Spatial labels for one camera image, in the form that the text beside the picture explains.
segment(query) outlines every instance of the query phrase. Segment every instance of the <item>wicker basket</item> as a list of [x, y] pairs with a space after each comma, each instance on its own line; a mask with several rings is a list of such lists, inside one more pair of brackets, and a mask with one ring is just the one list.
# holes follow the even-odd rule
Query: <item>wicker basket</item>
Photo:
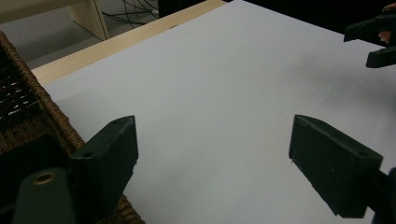
[[[48, 134], [70, 156], [84, 142], [0, 31], [0, 155]], [[145, 223], [122, 195], [114, 215], [96, 223]]]

